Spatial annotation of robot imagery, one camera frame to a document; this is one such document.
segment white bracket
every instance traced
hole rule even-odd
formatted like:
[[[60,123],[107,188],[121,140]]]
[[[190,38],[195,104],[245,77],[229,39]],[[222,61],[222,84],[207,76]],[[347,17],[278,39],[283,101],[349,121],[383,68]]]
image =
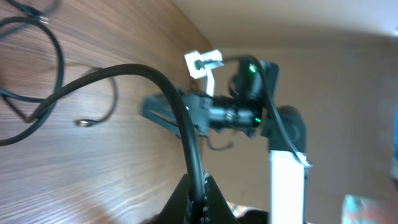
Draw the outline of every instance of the white bracket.
[[[213,96],[215,80],[213,69],[223,66],[223,56],[219,50],[212,50],[206,53],[199,53],[197,50],[185,54],[185,61],[187,62],[188,70],[192,78],[199,79],[207,77],[206,94]],[[198,67],[197,61],[210,62]]]

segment wood grain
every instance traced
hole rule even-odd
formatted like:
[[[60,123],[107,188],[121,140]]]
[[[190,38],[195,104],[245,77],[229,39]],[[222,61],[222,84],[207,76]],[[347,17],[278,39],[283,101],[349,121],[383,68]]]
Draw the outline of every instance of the wood grain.
[[[37,8],[50,1],[29,1]],[[5,2],[0,18],[21,16]],[[183,54],[210,50],[208,41],[170,2],[63,1],[49,28],[65,54],[65,83],[89,67],[144,63],[175,85],[189,78]],[[0,85],[46,97],[55,80],[55,54],[34,27],[0,40]],[[142,97],[158,93],[150,81],[117,77],[115,115],[95,128],[73,121],[100,118],[111,104],[107,80],[60,100],[32,136],[0,147],[0,223],[140,223],[158,213],[186,173],[180,140],[139,116]],[[16,102],[25,113],[37,106]],[[0,102],[0,138],[27,127]]]

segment white post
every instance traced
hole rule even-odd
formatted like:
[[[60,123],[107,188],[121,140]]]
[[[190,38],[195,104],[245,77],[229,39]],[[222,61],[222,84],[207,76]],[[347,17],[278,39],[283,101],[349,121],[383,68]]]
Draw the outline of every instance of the white post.
[[[206,85],[206,93],[209,96],[214,96],[214,87],[215,87],[215,80],[213,73],[211,72],[211,68],[205,67],[206,74],[207,74],[207,85]]]
[[[304,166],[287,151],[271,150],[270,160],[271,224],[303,224]]]

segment green led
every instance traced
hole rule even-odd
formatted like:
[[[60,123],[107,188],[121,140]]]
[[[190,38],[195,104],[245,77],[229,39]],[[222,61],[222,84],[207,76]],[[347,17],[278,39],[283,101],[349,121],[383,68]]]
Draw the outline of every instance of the green led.
[[[249,69],[250,69],[250,71],[252,71],[252,73],[256,73],[257,72],[256,66],[254,66],[252,64],[249,65]]]

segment ceiling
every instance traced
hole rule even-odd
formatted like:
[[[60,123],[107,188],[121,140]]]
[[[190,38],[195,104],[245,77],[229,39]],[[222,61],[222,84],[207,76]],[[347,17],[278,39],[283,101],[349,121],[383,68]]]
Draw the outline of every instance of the ceiling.
[[[398,0],[172,1],[215,47],[375,45],[398,27]]]

